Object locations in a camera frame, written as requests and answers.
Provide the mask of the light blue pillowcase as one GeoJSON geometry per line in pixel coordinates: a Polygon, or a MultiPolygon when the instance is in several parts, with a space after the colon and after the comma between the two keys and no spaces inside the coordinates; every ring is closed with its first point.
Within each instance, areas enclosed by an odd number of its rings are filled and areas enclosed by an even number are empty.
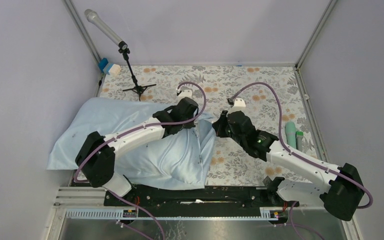
{"type": "MultiPolygon", "coordinates": [[[[48,170],[76,170],[75,158],[87,135],[113,134],[132,128],[164,110],[163,103],[94,97],[79,109],[68,129],[54,144],[48,170]]],[[[212,115],[204,112],[197,126],[152,141],[115,159],[115,172],[132,183],[165,190],[194,190],[205,186],[216,134],[212,115]]]]}

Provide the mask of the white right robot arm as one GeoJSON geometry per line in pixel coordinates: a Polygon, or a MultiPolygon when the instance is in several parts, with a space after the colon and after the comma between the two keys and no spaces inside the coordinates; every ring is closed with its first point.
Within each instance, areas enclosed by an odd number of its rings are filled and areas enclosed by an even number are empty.
{"type": "Polygon", "coordinates": [[[332,216],[350,221],[364,196],[363,182],[357,168],[322,162],[290,149],[277,136],[257,129],[242,111],[222,111],[212,123],[219,138],[230,138],[251,157],[280,165],[309,180],[312,187],[295,187],[282,181],[267,191],[267,201],[279,206],[284,201],[304,202],[316,198],[332,216]]]}

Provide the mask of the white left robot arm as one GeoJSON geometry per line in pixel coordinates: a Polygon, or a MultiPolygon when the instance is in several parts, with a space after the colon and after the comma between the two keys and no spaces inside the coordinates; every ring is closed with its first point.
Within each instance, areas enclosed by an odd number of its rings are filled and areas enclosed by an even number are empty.
{"type": "Polygon", "coordinates": [[[100,135],[97,131],[90,133],[75,158],[78,169],[74,182],[81,183],[78,175],[83,173],[84,183],[114,192],[124,206],[132,204],[135,192],[124,175],[115,173],[116,158],[142,145],[195,127],[194,121],[202,112],[191,97],[182,97],[176,105],[155,112],[143,123],[127,130],[107,135],[100,135]]]}

